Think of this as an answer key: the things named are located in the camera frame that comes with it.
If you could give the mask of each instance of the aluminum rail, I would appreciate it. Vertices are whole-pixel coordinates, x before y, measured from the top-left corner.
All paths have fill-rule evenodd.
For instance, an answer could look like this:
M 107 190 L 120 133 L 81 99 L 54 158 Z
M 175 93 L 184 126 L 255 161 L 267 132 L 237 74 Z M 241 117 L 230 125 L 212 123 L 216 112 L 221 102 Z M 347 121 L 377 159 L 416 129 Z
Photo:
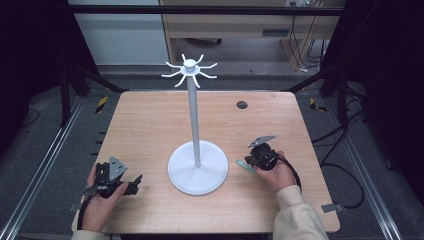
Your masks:
M 70 132 L 72 126 L 74 125 L 75 119 L 77 118 L 80 112 L 83 102 L 84 102 L 83 97 L 77 97 L 76 102 L 74 103 L 73 108 L 71 110 L 73 114 L 71 115 L 67 124 L 64 127 L 59 129 L 55 139 L 53 140 L 53 143 L 51 144 L 49 150 L 44 156 L 43 161 L 38 167 L 37 172 L 32 178 L 25 193 L 21 197 L 21 200 L 19 201 L 18 205 L 16 206 L 12 215 L 9 217 L 6 224 L 1 229 L 1 232 L 0 232 L 1 240 L 13 240 L 18 234 L 18 231 L 20 227 L 22 226 L 22 223 L 24 222 L 29 210 L 31 209 L 31 206 L 34 203 L 38 195 L 38 192 L 43 186 L 43 183 L 46 180 L 47 175 L 49 174 L 50 169 L 53 166 L 57 158 L 57 155 L 59 154 L 63 146 L 63 143 L 65 142 L 68 136 L 68 133 Z
M 151 5 L 46 5 L 44 11 L 90 14 L 195 14 L 195 15 L 288 15 L 343 16 L 363 13 L 359 10 L 326 7 L 254 7 L 254 6 L 151 6 Z
M 325 103 L 331 113 L 336 126 L 340 126 L 337 117 L 337 110 L 333 101 L 325 99 Z M 365 195 L 374 212 L 374 215 L 380 225 L 381 231 L 388 240 L 400 240 L 402 236 L 394 222 L 383 198 L 381 197 L 377 186 L 375 186 L 370 174 L 368 173 L 359 153 L 356 151 L 355 145 L 349 134 L 344 139 L 345 149 L 349 155 L 350 162 L 358 175 L 359 181 L 364 187 Z

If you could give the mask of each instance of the person's right hand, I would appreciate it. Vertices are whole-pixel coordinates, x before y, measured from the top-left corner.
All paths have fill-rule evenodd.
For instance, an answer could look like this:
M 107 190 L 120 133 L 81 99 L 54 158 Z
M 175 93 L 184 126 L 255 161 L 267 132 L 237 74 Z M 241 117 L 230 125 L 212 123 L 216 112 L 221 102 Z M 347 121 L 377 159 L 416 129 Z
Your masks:
M 282 151 L 277 153 L 284 156 L 284 152 Z M 282 161 L 278 161 L 275 167 L 270 171 L 263 171 L 257 166 L 254 166 L 254 169 L 256 170 L 256 174 L 267 181 L 271 189 L 277 192 L 285 187 L 296 185 L 293 172 Z

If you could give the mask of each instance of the beige sleeve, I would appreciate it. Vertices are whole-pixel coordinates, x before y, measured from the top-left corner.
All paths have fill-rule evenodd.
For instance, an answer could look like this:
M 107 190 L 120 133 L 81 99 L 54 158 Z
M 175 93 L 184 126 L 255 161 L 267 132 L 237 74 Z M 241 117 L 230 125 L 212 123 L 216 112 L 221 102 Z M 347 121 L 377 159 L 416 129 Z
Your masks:
M 90 232 L 85 230 L 77 230 L 72 235 L 71 240 L 104 240 L 105 235 L 97 232 Z
M 274 240 L 328 239 L 318 214 L 305 202 L 298 186 L 280 190 L 277 199 L 280 212 L 275 217 Z

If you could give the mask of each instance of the round white base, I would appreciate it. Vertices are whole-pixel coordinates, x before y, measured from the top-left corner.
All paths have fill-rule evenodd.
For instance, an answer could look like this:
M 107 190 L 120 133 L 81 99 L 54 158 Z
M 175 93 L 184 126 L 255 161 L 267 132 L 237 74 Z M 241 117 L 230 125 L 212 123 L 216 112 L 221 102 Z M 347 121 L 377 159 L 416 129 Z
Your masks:
M 200 141 L 201 166 L 196 168 L 193 142 L 178 147 L 168 163 L 171 182 L 180 191 L 194 196 L 213 192 L 224 182 L 228 173 L 225 153 L 215 144 Z

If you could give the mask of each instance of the white mug tree stand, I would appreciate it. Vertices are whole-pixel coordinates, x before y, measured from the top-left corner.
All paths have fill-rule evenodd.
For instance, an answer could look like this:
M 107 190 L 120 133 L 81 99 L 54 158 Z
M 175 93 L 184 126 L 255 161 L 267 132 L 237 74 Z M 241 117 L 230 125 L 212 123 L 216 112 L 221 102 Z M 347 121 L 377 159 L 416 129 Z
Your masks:
M 182 57 L 184 66 L 175 66 L 166 62 L 168 66 L 179 68 L 180 71 L 162 75 L 162 77 L 173 77 L 181 73 L 183 77 L 175 87 L 179 87 L 187 78 L 193 141 L 181 145 L 172 153 L 168 162 L 168 174 L 171 182 L 180 191 L 192 196 L 202 196 L 219 188 L 228 174 L 228 160 L 222 149 L 211 142 L 199 139 L 197 88 L 200 86 L 196 75 L 216 78 L 216 76 L 202 73 L 201 69 L 213 68 L 217 63 L 208 67 L 199 67 L 197 64 L 202 61 L 203 55 L 197 62 L 186 59 L 184 54 Z

